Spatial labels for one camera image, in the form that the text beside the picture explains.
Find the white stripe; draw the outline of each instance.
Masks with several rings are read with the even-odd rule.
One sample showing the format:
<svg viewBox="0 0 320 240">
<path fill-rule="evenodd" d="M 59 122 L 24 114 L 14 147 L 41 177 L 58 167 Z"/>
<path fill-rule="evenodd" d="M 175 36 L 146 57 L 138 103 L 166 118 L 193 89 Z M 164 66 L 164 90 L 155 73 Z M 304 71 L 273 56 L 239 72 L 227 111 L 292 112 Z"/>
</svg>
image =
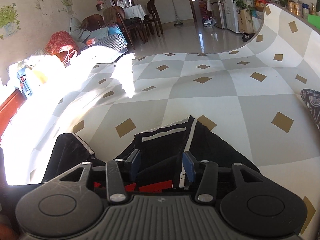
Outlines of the white stripe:
<svg viewBox="0 0 320 240">
<path fill-rule="evenodd" d="M 185 130 L 186 130 L 186 127 L 171 129 L 171 130 L 169 130 L 167 132 L 160 132 L 160 133 L 157 133 L 157 134 L 152 135 L 152 136 L 142 137 L 142 141 L 143 142 L 150 141 L 150 140 L 153 140 L 153 139 L 156 139 L 156 138 L 159 138 L 159 137 L 162 137 L 162 136 L 166 136 L 166 135 L 169 135 L 169 134 L 172 134 L 172 133 L 183 132 Z"/>
<path fill-rule="evenodd" d="M 185 122 L 188 122 L 189 120 L 189 117 L 183 119 L 183 120 L 180 120 L 180 121 L 177 121 L 177 122 L 173 122 L 171 124 L 168 124 L 168 125 L 165 125 L 165 126 L 161 126 L 161 127 L 158 127 L 158 128 L 154 128 L 154 129 L 151 129 L 151 130 L 147 130 L 147 131 L 144 131 L 144 132 L 154 132 L 160 128 L 166 128 L 166 127 L 170 127 L 172 125 L 176 125 L 176 124 L 182 124 L 182 123 L 185 123 Z"/>
<path fill-rule="evenodd" d="M 77 136 L 75 133 L 72 133 L 81 143 L 82 145 L 87 149 L 87 151 L 90 153 L 90 155 L 94 154 L 94 151 L 89 147 L 89 145 L 86 144 L 85 141 L 83 141 L 79 136 Z"/>
<path fill-rule="evenodd" d="M 188 138 L 188 141 L 186 143 L 186 147 L 184 148 L 184 151 L 188 151 L 190 149 L 190 146 L 191 146 L 191 142 L 192 142 L 192 139 L 193 139 L 193 135 L 195 133 L 195 128 L 196 128 L 196 123 L 197 123 L 197 119 L 194 119 L 193 120 L 193 123 L 191 125 L 191 130 L 190 130 L 190 133 L 189 133 L 189 138 Z M 182 174 L 186 174 L 186 171 L 184 170 L 184 167 L 183 167 L 183 164 L 182 164 L 182 171 L 180 173 L 180 175 Z M 180 179 L 179 181 L 179 187 L 184 187 L 184 178 Z"/>
</svg>

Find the white and gray checkered mat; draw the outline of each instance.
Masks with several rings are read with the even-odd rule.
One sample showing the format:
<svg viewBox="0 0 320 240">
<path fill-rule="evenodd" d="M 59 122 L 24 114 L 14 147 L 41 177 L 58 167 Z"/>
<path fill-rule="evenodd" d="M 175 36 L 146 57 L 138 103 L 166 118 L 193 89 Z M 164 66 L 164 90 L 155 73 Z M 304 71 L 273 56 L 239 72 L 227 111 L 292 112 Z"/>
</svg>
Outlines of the white and gray checkered mat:
<svg viewBox="0 0 320 240">
<path fill-rule="evenodd" d="M 320 91 L 319 51 L 317 31 L 269 4 L 260 32 L 237 50 L 153 55 L 133 60 L 132 67 L 91 66 L 79 87 L 55 97 L 42 137 L 28 153 L 26 172 L 44 172 L 36 160 L 50 157 L 61 133 L 76 133 L 99 159 L 109 161 L 135 134 L 192 115 L 262 174 L 311 203 L 302 237 L 313 239 L 319 224 L 320 133 L 300 91 Z M 132 98 L 113 78 L 115 69 L 127 92 L 134 89 Z"/>
</svg>

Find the ribbed black surface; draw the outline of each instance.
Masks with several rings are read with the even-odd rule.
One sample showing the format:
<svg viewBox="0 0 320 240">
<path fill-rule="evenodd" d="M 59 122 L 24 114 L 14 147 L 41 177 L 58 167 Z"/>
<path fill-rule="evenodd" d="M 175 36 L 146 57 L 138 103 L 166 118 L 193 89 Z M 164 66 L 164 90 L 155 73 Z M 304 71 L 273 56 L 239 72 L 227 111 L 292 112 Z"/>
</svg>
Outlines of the ribbed black surface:
<svg viewBox="0 0 320 240">
<path fill-rule="evenodd" d="M 26 235 L 23 240 L 36 239 Z M 227 227 L 213 207 L 197 205 L 189 196 L 135 196 L 112 206 L 101 222 L 74 240 L 245 240 Z M 288 240 L 299 240 L 291 236 Z"/>
</svg>

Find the mop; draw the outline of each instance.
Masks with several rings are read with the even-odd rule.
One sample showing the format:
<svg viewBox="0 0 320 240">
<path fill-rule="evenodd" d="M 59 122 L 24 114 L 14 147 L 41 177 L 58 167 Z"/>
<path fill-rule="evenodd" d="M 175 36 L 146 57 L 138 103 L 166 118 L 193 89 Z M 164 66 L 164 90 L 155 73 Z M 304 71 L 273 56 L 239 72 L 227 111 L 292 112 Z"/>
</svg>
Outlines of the mop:
<svg viewBox="0 0 320 240">
<path fill-rule="evenodd" d="M 173 4 L 173 8 L 174 8 L 174 12 L 176 14 L 176 23 L 174 24 L 174 26 L 179 26 L 179 25 L 183 25 L 183 22 L 181 22 L 178 18 L 178 15 L 177 15 L 177 10 L 176 10 L 176 7 L 174 6 L 174 2 L 172 0 L 172 4 Z"/>
</svg>

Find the glossy floor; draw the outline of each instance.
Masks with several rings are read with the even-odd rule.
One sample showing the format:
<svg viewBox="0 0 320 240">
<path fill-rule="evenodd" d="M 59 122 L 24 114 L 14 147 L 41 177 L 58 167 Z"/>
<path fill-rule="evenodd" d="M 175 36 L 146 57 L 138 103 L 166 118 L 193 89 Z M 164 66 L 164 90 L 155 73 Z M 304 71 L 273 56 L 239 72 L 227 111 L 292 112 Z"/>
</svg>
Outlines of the glossy floor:
<svg viewBox="0 0 320 240">
<path fill-rule="evenodd" d="M 164 26 L 164 34 L 157 37 L 151 35 L 143 44 L 140 38 L 134 41 L 136 57 L 154 54 L 172 53 L 218 53 L 233 50 L 244 45 L 242 34 L 218 27 L 203 27 L 201 24 L 189 22 L 183 26 Z"/>
</svg>

